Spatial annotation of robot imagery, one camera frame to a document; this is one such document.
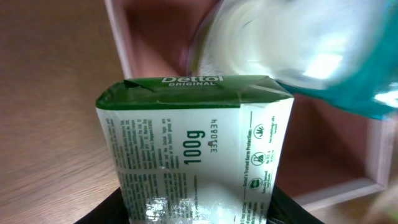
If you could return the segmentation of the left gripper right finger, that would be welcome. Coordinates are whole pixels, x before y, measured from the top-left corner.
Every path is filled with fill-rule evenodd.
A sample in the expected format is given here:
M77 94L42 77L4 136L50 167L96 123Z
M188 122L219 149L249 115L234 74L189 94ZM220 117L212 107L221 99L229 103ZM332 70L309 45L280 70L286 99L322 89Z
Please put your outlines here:
M278 186L273 189L267 213L269 224L324 224L303 209Z

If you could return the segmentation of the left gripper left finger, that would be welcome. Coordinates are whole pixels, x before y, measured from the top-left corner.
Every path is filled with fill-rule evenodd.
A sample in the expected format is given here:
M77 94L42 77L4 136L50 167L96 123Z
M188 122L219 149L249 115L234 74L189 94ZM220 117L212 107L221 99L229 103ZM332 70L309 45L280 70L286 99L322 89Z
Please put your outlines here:
M121 189L116 189L96 208L75 224L129 224Z

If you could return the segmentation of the green white soap box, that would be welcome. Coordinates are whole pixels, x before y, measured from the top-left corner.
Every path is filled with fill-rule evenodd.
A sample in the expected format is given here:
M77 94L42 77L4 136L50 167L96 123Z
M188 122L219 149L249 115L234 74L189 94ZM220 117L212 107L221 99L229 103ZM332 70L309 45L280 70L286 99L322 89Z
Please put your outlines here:
M262 75L109 87L96 111L129 221L266 224L293 102Z

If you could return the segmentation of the white cardboard box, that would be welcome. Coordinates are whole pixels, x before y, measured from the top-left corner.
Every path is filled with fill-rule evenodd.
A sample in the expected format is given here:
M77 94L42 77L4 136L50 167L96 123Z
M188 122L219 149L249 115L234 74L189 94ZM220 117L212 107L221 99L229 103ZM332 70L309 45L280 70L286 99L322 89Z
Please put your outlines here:
M210 75L203 48L223 1L106 1L126 78ZM397 118L371 119L297 95L277 185L307 210L381 192L397 200Z

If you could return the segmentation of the teal mouthwash bottle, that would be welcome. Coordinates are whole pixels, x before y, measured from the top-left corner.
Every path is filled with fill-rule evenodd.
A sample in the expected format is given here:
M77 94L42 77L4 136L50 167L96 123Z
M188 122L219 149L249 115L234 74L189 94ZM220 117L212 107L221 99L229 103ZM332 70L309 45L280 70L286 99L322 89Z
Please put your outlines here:
M350 113L384 119L397 109L397 3L389 7L387 22L376 48L347 81L326 90L282 86L290 93L312 96Z

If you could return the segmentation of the clear pump soap bottle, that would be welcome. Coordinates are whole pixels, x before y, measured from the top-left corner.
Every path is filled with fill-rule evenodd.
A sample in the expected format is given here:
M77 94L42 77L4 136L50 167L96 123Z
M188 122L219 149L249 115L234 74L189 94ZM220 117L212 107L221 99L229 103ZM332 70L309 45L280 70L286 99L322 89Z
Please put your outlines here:
M266 75L324 90L352 77L375 48L390 1L222 1L192 45L193 75Z

